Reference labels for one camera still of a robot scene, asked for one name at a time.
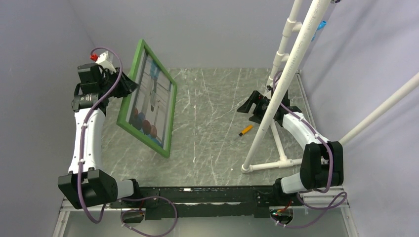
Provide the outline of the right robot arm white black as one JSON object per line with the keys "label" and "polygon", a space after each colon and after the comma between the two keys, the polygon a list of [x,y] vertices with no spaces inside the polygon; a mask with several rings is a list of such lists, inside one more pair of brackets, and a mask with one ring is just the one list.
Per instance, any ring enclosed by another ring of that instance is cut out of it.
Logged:
{"label": "right robot arm white black", "polygon": [[331,187],[340,186],[344,181],[343,147],[338,141],[330,141],[321,135],[304,117],[298,107],[290,106],[288,98],[284,98],[276,111],[271,128],[279,125],[288,131],[303,149],[299,159],[287,159],[280,149],[277,162],[261,165],[243,166],[244,172],[262,169],[283,168],[299,165],[298,173],[279,178],[272,192],[272,198],[278,205],[284,205],[292,194],[316,190],[327,192]]}

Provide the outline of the orange handled screwdriver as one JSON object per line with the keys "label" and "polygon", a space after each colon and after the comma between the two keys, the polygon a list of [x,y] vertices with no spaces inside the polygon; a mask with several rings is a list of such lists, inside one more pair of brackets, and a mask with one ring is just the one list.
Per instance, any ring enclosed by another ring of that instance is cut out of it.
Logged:
{"label": "orange handled screwdriver", "polygon": [[237,140],[237,139],[241,138],[246,133],[248,133],[252,128],[253,128],[253,125],[247,126],[245,129],[243,129],[241,132],[239,132],[239,134],[237,135],[237,137],[234,138],[234,140]]}

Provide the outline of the green wooden picture frame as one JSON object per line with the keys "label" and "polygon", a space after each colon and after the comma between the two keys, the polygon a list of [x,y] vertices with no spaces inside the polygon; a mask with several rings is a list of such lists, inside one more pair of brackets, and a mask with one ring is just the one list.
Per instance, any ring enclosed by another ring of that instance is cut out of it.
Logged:
{"label": "green wooden picture frame", "polygon": [[122,99],[117,125],[168,158],[177,83],[144,39],[138,42],[129,78],[136,88]]}

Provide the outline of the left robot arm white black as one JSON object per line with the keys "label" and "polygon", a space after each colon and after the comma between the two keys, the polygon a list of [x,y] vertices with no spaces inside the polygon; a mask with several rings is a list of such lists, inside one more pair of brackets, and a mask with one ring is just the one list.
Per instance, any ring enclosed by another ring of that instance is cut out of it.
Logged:
{"label": "left robot arm white black", "polygon": [[119,67],[96,63],[78,66],[72,109],[76,121],[74,153],[68,173],[58,178],[58,188],[75,209],[114,203],[121,199],[136,207],[142,201],[135,179],[117,181],[102,170],[101,132],[106,108],[112,97],[131,94],[137,84]]}

